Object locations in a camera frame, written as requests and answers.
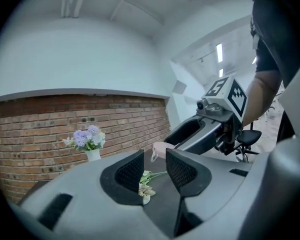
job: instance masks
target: flower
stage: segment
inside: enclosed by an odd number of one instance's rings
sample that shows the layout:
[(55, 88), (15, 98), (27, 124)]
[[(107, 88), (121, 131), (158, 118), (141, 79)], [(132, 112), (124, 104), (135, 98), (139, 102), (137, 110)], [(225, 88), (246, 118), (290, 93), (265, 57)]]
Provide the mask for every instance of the flower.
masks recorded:
[(101, 141), (102, 141), (102, 139), (100, 138), (100, 136), (99, 135), (94, 135), (94, 136), (92, 136), (92, 143), (95, 145), (95, 146), (97, 146)]
[(90, 125), (88, 130), (76, 130), (73, 138), (62, 140), (68, 147), (75, 147), (77, 150), (91, 151), (102, 149), (106, 142), (106, 135), (99, 127)]
[(73, 139), (74, 143), (76, 146), (82, 148), (86, 145), (87, 143), (87, 135), (89, 132), (87, 130), (82, 131), (82, 130), (76, 130), (73, 134)]
[(74, 146), (75, 145), (75, 141), (73, 138), (66, 138), (66, 139), (62, 139), (62, 141), (64, 142), (64, 144), (66, 146)]
[(150, 202), (151, 196), (156, 192), (152, 190), (152, 187), (139, 183), (139, 196), (143, 197), (143, 204), (146, 205)]
[(92, 135), (97, 135), (99, 133), (99, 127), (95, 125), (90, 125), (88, 127), (88, 132), (90, 132)]

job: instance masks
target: white flower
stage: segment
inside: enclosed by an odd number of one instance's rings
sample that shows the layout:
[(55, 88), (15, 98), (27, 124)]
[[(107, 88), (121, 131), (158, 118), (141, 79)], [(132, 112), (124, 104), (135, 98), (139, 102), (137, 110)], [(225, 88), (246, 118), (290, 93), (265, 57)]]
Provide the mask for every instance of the white flower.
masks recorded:
[(102, 139), (99, 137), (99, 135), (94, 135), (93, 137), (92, 137), (92, 143), (94, 144), (94, 145), (98, 145), (99, 143), (101, 143), (101, 141), (102, 141)]
[(99, 131), (98, 136), (99, 136), (102, 140), (105, 140), (105, 139), (106, 139), (106, 135), (105, 135), (102, 131)]
[(104, 144), (105, 144), (105, 143), (106, 143), (105, 140), (102, 140), (102, 141), (100, 142), (100, 146), (101, 146), (102, 149), (104, 148)]
[(75, 140), (73, 138), (66, 138), (66, 139), (62, 139), (62, 141), (64, 142), (64, 144), (66, 146), (74, 146), (75, 145)]
[(93, 137), (92, 134), (88, 134), (88, 135), (86, 136), (86, 139), (87, 139), (88, 141), (91, 141), (92, 137)]
[(150, 202), (150, 197), (156, 192), (152, 190), (152, 187), (139, 183), (139, 196), (143, 197), (143, 204), (146, 205)]

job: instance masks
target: fluorescent light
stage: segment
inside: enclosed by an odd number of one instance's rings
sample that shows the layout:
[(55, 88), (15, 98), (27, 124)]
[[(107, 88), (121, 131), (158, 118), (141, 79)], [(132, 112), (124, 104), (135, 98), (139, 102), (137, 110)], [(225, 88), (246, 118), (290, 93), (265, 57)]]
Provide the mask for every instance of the fluorescent light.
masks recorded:
[(218, 54), (218, 62), (222, 62), (224, 60), (224, 56), (222, 54), (222, 43), (219, 43), (216, 46), (216, 53)]

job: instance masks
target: white wall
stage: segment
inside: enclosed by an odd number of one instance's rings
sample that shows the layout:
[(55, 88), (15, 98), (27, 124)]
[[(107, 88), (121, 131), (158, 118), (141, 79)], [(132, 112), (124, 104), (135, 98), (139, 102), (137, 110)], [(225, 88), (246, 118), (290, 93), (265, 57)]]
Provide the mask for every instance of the white wall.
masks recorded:
[(236, 28), (233, 22), (249, 22), (252, 6), (251, 0), (192, 0), (171, 13), (154, 40), (161, 54), (173, 59), (217, 29), (227, 26), (212, 39)]
[(186, 85), (182, 94), (172, 93), (167, 103), (167, 112), (173, 129), (196, 113), (197, 101), (201, 99), (205, 89), (182, 65), (170, 61), (169, 66), (164, 70), (172, 70), (175, 83), (178, 80)]
[(0, 38), (0, 99), (62, 93), (167, 97), (151, 42), (115, 23), (32, 18)]

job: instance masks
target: flower vase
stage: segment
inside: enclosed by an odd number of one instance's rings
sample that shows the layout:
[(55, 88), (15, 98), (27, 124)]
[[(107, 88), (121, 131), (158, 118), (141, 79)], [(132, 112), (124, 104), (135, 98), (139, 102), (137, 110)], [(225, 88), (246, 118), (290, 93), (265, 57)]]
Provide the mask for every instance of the flower vase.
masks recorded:
[(85, 153), (86, 156), (88, 157), (89, 162), (101, 159), (99, 148), (91, 151), (86, 151)]

